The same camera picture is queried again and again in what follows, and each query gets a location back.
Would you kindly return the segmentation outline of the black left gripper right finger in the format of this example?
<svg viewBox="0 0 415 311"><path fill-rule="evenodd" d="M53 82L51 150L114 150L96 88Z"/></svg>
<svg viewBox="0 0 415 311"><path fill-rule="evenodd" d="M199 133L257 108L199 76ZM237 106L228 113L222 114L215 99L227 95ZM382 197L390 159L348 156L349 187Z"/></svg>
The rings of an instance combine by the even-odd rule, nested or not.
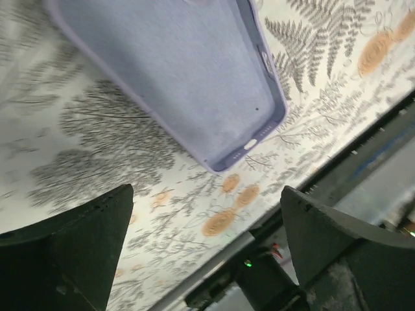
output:
<svg viewBox="0 0 415 311"><path fill-rule="evenodd" d="M281 211L310 310L413 310L414 238L286 186Z"/></svg>

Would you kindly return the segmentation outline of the lilac phone case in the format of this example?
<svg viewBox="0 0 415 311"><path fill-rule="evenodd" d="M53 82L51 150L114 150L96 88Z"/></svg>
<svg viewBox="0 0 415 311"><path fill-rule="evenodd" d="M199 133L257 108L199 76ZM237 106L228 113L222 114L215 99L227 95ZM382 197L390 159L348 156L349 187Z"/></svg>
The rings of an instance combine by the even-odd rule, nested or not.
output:
<svg viewBox="0 0 415 311"><path fill-rule="evenodd" d="M253 1L46 1L63 34L213 172L287 105Z"/></svg>

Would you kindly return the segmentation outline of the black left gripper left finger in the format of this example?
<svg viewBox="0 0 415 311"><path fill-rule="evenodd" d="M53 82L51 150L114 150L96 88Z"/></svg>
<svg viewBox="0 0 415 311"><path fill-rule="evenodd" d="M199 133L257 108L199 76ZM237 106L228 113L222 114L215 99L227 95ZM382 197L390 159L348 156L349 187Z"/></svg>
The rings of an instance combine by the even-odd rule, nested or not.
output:
<svg viewBox="0 0 415 311"><path fill-rule="evenodd" d="M105 310L133 209L121 185L1 234L2 310Z"/></svg>

